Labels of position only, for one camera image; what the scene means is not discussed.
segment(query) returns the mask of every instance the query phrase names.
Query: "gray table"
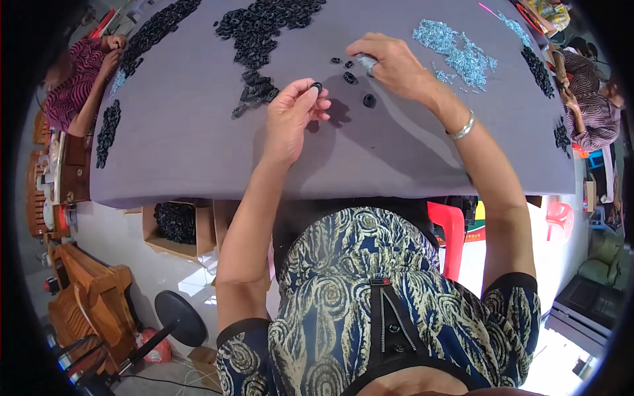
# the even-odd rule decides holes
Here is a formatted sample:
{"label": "gray table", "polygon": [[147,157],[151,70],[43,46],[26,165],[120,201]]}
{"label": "gray table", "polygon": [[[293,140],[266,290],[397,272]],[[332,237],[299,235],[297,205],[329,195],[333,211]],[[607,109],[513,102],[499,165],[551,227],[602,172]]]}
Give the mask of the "gray table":
{"label": "gray table", "polygon": [[[159,1],[135,31],[168,4]],[[143,55],[143,64],[113,98],[120,100],[121,121],[105,168],[91,171],[94,201],[132,208],[180,196],[242,197],[261,155],[266,107],[231,119],[245,69],[233,63],[233,40],[216,37],[212,24],[249,4],[203,0],[175,33]],[[507,0],[485,5],[522,21]],[[573,161],[555,147],[553,137],[564,111],[559,98],[548,99],[534,82],[520,54],[521,40],[477,2],[462,0],[331,0],[308,28],[282,30],[271,63],[260,72],[280,88],[312,77],[328,88],[333,101],[332,119],[306,132],[286,194],[320,199],[475,193],[453,144],[426,108],[388,93],[359,65],[351,70],[359,84],[349,85],[343,66],[328,62],[334,56],[347,60],[346,46],[372,31],[404,39],[423,66],[430,68],[434,61],[452,72],[444,56],[411,38],[422,18],[464,31],[498,60],[496,72],[488,71],[485,93],[471,93],[459,78],[451,88],[491,131],[526,194],[574,194]],[[541,56],[536,45],[533,49]],[[109,88],[106,92],[97,131],[113,100]],[[377,98],[374,109],[362,104],[367,93]]]}

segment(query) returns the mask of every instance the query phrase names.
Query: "bangle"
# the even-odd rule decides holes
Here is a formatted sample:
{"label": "bangle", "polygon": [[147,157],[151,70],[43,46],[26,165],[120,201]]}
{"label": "bangle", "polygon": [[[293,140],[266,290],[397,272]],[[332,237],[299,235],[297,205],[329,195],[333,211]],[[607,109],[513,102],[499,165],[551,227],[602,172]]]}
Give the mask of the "bangle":
{"label": "bangle", "polygon": [[449,135],[451,140],[458,140],[465,137],[465,135],[468,134],[469,131],[471,131],[471,128],[473,128],[473,126],[474,126],[474,112],[472,110],[469,110],[469,122],[467,122],[467,125],[463,126],[462,129],[460,129],[457,133],[450,134],[447,131],[445,131],[445,133]]}

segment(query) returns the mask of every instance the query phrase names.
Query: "striped shirt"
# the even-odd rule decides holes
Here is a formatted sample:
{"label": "striped shirt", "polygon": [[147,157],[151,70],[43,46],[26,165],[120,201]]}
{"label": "striped shirt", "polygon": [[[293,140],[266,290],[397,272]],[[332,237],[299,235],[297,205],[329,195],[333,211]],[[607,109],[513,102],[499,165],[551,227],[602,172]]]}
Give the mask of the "striped shirt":
{"label": "striped shirt", "polygon": [[52,89],[44,102],[44,114],[50,126],[60,131],[68,130],[70,122],[88,99],[104,56],[100,37],[81,39],[70,47],[73,75]]}
{"label": "striped shirt", "polygon": [[588,152],[609,146],[619,136],[619,122],[612,116],[612,103],[598,93],[600,80],[594,63],[569,51],[557,52],[564,57],[566,72],[573,75],[569,88],[577,98],[586,127],[586,131],[578,131],[573,111],[564,106],[572,141]]}

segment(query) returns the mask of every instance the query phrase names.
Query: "pink stick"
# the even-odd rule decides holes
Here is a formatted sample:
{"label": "pink stick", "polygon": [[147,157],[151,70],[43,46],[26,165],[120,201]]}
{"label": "pink stick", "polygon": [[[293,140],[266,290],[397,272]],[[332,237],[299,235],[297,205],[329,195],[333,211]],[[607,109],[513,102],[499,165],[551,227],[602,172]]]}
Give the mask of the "pink stick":
{"label": "pink stick", "polygon": [[482,4],[482,3],[478,3],[478,5],[479,5],[480,7],[482,7],[482,8],[484,8],[485,10],[489,11],[490,13],[494,14],[494,15],[495,15],[495,17],[496,17],[497,19],[502,20],[502,18],[500,18],[499,16],[497,16],[497,15],[496,15],[496,13],[494,13],[493,11],[489,10],[489,9],[488,9],[488,8],[487,8],[484,4]]}

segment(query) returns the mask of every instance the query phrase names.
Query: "hand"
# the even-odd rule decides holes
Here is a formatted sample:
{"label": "hand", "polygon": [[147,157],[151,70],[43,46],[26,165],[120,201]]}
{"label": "hand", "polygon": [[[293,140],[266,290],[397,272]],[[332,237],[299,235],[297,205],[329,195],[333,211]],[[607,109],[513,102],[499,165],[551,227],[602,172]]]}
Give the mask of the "hand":
{"label": "hand", "polygon": [[112,71],[117,68],[119,62],[121,61],[121,52],[123,52],[122,49],[115,49],[114,51],[106,54],[106,56],[103,58],[103,63],[101,64],[98,78],[104,80],[107,80],[109,78]]}
{"label": "hand", "polygon": [[293,81],[269,105],[262,160],[290,167],[302,152],[307,124],[330,118],[324,111],[330,108],[328,89],[323,88],[318,98],[317,88],[310,88],[313,83],[313,79]]}
{"label": "hand", "polygon": [[570,86],[570,80],[568,79],[565,70],[563,72],[557,72],[557,81],[559,81],[559,83],[563,85],[564,88],[568,88]]}
{"label": "hand", "polygon": [[121,48],[124,48],[126,46],[127,39],[122,34],[114,34],[114,35],[108,36],[107,42],[108,42],[108,47],[111,50],[113,50],[113,49],[121,49]]}
{"label": "hand", "polygon": [[421,100],[436,78],[429,73],[403,40],[381,33],[367,33],[346,49],[349,56],[366,53],[374,56],[378,64],[372,74],[393,92],[405,98]]}
{"label": "hand", "polygon": [[577,98],[568,88],[564,88],[561,90],[561,100],[564,101],[564,104],[572,109],[579,110],[579,103],[577,103]]}

